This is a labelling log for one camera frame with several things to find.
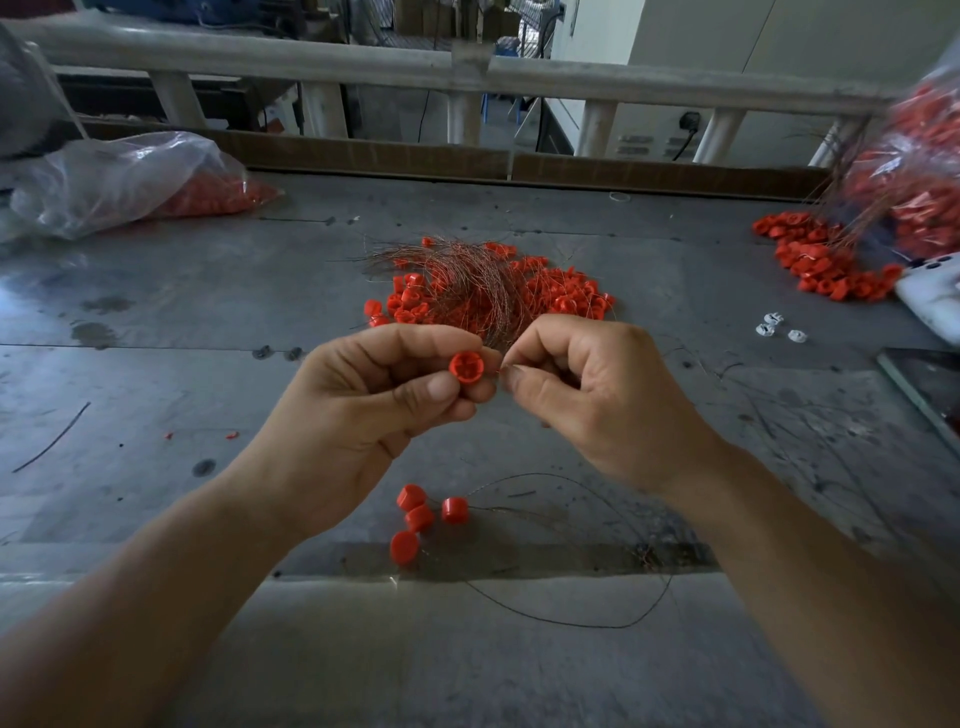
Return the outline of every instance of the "right hand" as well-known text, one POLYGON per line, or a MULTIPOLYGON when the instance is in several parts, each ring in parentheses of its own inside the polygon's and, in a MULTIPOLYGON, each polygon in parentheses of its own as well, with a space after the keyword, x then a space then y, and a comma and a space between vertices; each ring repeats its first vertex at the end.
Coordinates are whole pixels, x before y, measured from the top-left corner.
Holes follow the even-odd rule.
POLYGON ((735 448, 697 413, 642 328, 538 318, 500 373, 517 404, 601 473, 666 497, 722 468, 735 448))

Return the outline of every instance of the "fingernail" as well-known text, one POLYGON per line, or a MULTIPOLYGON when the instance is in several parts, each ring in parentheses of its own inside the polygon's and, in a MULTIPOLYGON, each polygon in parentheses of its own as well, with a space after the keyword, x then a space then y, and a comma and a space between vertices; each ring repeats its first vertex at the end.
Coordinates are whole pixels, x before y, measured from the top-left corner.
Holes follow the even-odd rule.
POLYGON ((450 372, 437 372, 427 381, 426 393, 433 401, 452 400, 460 394, 460 382, 450 372))

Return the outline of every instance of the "railing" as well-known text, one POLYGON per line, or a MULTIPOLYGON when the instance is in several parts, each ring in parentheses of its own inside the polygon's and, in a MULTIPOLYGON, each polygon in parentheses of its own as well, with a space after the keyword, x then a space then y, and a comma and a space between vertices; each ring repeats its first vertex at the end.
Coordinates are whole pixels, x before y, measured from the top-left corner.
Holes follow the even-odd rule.
POLYGON ((816 114, 833 127, 810 161, 828 166, 832 150, 900 96, 889 86, 652 66, 543 61, 494 56, 463 43, 451 53, 221 35, 135 19, 71 22, 69 16, 5 21, 58 65, 147 71, 171 123, 202 127, 187 74, 302 82, 304 131, 344 137, 338 84, 422 88, 449 95, 447 141, 476 146, 485 92, 584 99, 576 155, 602 157, 618 104, 713 108, 694 162, 719 164, 747 111, 816 114))

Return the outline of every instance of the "red plastic cap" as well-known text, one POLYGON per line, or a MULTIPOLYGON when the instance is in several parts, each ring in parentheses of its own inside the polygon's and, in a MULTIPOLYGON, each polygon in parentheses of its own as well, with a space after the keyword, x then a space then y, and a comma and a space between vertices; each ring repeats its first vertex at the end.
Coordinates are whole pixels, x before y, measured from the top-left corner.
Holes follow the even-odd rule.
POLYGON ((407 521, 407 528, 414 533, 425 531, 433 525, 433 511, 425 505, 419 505, 403 517, 407 521))
POLYGON ((400 531, 390 540, 390 558, 398 566, 405 567, 413 562, 420 552, 420 539, 411 531, 400 531))
POLYGON ((483 357, 478 352, 460 352, 450 359, 450 372, 461 384, 474 384, 483 376, 483 357))
POLYGON ((426 502, 426 493, 415 483, 407 483, 400 489, 400 495, 396 497, 396 504, 408 513, 419 505, 426 502))
POLYGON ((464 497, 449 497, 440 511, 444 523, 466 523, 469 517, 469 505, 464 497))

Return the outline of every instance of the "white plastic part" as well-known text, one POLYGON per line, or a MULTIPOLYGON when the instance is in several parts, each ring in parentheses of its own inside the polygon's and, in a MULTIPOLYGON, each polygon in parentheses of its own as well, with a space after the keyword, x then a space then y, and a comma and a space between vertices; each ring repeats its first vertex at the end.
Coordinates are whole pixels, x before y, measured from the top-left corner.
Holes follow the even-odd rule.
POLYGON ((908 268, 896 290, 937 336, 960 347, 960 254, 941 255, 920 268, 908 268))

